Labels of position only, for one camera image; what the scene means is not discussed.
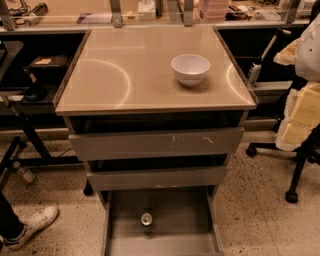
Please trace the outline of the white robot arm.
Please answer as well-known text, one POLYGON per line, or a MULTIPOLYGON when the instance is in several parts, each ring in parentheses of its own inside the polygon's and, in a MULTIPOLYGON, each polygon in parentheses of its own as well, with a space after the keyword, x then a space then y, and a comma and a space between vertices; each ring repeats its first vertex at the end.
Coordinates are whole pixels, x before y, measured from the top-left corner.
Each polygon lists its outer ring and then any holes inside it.
POLYGON ((320 124, 320 14, 274 57, 280 65, 293 65, 299 78, 307 81, 301 89, 290 89, 284 119, 277 132, 276 147, 293 151, 320 124))

